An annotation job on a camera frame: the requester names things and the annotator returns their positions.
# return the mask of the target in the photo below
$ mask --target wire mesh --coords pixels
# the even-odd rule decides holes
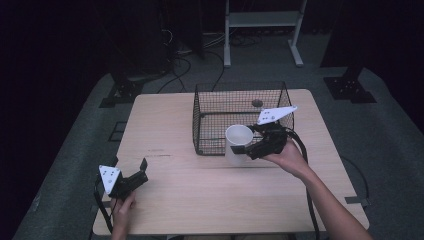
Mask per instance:
[[[196,153],[225,153],[225,130],[235,124],[253,125],[263,108],[291,106],[284,82],[221,83],[196,85],[193,106],[193,143]],[[293,128],[293,114],[279,120]],[[252,144],[262,137],[255,133]]]

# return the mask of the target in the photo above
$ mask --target hand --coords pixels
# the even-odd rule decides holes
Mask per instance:
[[[130,226],[130,209],[135,206],[135,192],[122,201],[112,198],[111,207],[113,209],[113,231],[112,239],[125,239]]]
[[[312,171],[305,159],[302,157],[294,141],[290,138],[280,154],[270,154],[263,159],[273,162],[293,176],[302,179],[306,174]]]

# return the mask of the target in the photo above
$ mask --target white triangular marker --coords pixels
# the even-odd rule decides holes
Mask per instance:
[[[297,106],[263,109],[259,114],[258,125],[275,122],[297,110]]]
[[[102,176],[105,192],[107,194],[110,194],[112,192],[113,187],[115,186],[116,180],[118,179],[121,170],[119,170],[119,168],[100,165],[99,171],[100,176]]]

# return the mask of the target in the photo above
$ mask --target gray carpet floor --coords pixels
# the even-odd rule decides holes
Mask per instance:
[[[370,191],[366,209],[369,232],[375,239],[423,239],[424,236],[424,137],[390,95],[384,81],[364,69],[360,82],[377,103],[352,104],[333,100],[323,78],[341,76],[344,68],[319,68],[328,35],[301,35],[299,52],[305,62],[297,68],[290,54],[288,36],[263,37],[248,48],[231,49],[232,66],[220,82],[285,81],[287,88],[312,92],[340,155],[363,172]],[[222,56],[222,47],[208,49]],[[222,70],[218,57],[206,53],[184,57],[190,71],[181,77],[185,90],[198,83],[215,82]],[[187,63],[175,61],[177,74]],[[156,93],[172,79],[168,74],[149,82],[143,93]],[[98,165],[110,165],[119,142],[109,142],[115,123],[126,121],[131,104],[99,108],[113,85],[111,76],[101,78],[87,99],[39,194],[22,221],[15,239],[107,239],[92,236],[96,208],[93,186]],[[174,81],[162,92],[181,92]],[[359,172],[343,161],[352,184],[361,197],[364,182]],[[132,236],[130,239],[163,239],[164,236]],[[313,239],[312,233],[298,233],[298,239]]]

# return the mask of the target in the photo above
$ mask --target person's right hand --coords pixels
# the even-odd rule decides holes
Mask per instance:
[[[287,143],[280,154],[270,154],[263,157],[263,159],[277,164],[285,171],[300,179],[312,171],[305,159],[303,159],[296,144],[290,138],[287,139]]]

